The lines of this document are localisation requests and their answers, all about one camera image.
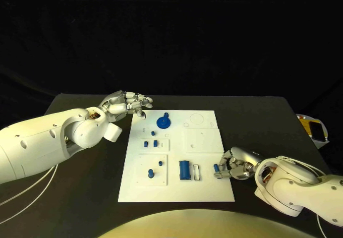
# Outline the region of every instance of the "table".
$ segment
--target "table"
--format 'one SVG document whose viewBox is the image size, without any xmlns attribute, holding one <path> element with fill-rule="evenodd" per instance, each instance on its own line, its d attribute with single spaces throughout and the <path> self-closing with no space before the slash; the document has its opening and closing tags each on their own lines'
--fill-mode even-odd
<svg viewBox="0 0 343 238">
<path fill-rule="evenodd" d="M 105 95 L 60 94 L 46 114 L 98 106 L 103 97 Z M 318 167 L 325 173 L 330 172 L 284 98 L 151 97 L 154 110 L 214 110 L 224 150 L 232 146 L 242 146 L 266 158 L 284 155 Z M 59 165 L 44 194 L 31 207 L 1 224 L 0 237 L 95 237 L 145 215 L 177 209 L 242 212 L 321 237 L 314 213 L 304 209 L 295 218 L 279 213 L 255 197 L 253 179 L 232 180 L 236 202 L 118 203 L 131 116 L 115 124 L 122 128 L 116 142 L 102 139 L 92 148 L 82 150 Z M 3 184 L 1 200 L 17 194 L 40 177 L 41 174 Z M 46 182 L 47 179 L 0 208 L 1 220 L 28 204 Z M 322 220 L 321 226 L 328 237 L 341 232 L 338 227 Z"/>
</svg>

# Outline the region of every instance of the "white robotic arm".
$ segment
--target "white robotic arm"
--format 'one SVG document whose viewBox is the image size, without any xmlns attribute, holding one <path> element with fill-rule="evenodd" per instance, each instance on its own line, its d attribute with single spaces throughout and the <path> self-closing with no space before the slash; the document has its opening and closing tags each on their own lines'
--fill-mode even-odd
<svg viewBox="0 0 343 238">
<path fill-rule="evenodd" d="M 230 169 L 223 170 L 227 160 Z M 295 165 L 295 162 L 311 172 Z M 255 177 L 255 195 L 279 212 L 297 217 L 305 207 L 327 222 L 343 227 L 343 177 L 324 175 L 321 171 L 320 177 L 312 169 L 309 165 L 284 156 L 263 160 L 256 152 L 232 147 L 223 154 L 214 177 L 239 180 Z"/>
<path fill-rule="evenodd" d="M 0 130 L 0 184 L 47 170 L 103 137 L 115 142 L 121 128 L 111 122 L 126 114 L 145 118 L 152 99 L 118 91 L 98 107 L 72 109 L 21 121 Z"/>
</svg>

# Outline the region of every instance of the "dark backdrop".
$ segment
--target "dark backdrop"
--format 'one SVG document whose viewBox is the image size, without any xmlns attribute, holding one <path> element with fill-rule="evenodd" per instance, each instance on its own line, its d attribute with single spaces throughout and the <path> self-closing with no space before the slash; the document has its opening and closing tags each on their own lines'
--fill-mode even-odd
<svg viewBox="0 0 343 238">
<path fill-rule="evenodd" d="M 1 127 L 59 93 L 282 96 L 343 172 L 341 14 L 307 1 L 0 1 Z"/>
</svg>

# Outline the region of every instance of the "black tabletop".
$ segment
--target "black tabletop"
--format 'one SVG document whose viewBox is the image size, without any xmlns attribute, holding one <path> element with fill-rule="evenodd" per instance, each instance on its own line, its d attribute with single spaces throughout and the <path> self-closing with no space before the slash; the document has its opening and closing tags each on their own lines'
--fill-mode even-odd
<svg viewBox="0 0 343 238">
<path fill-rule="evenodd" d="M 98 106 L 103 97 L 105 95 L 60 94 L 46 114 Z M 284 155 L 311 164 L 325 173 L 330 172 L 284 98 L 152 96 L 152 99 L 155 110 L 214 111 L 224 150 L 242 146 L 259 152 L 266 158 Z M 30 208 L 0 225 L 0 237 L 95 237 L 142 216 L 177 209 L 242 212 L 321 237 L 315 214 L 307 209 L 298 217 L 279 213 L 255 197 L 253 179 L 245 181 L 232 179 L 236 202 L 118 203 L 131 116 L 115 124 L 122 128 L 116 142 L 111 143 L 102 139 L 92 148 L 82 150 L 59 164 L 44 194 Z M 41 175 L 3 184 L 1 200 L 17 194 Z M 47 179 L 0 208 L 1 220 L 30 203 L 46 182 Z M 341 232 L 340 228 L 324 220 L 321 224 L 328 237 Z"/>
</svg>

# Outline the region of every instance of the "robotic hand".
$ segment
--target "robotic hand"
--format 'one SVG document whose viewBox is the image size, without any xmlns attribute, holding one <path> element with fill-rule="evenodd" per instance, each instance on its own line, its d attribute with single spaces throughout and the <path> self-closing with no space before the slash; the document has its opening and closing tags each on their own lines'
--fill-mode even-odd
<svg viewBox="0 0 343 238">
<path fill-rule="evenodd" d="M 111 122 L 126 114 L 144 119 L 141 107 L 152 99 L 118 91 L 98 107 L 70 109 L 21 121 L 0 130 L 0 184 L 47 170 L 102 139 L 116 141 L 121 128 Z"/>
<path fill-rule="evenodd" d="M 230 170 L 223 170 L 227 160 Z M 305 207 L 327 222 L 343 227 L 343 176 L 324 175 L 311 165 L 288 157 L 263 159 L 256 152 L 232 147 L 222 156 L 214 177 L 239 180 L 255 177 L 255 195 L 279 212 L 297 217 Z"/>
</svg>

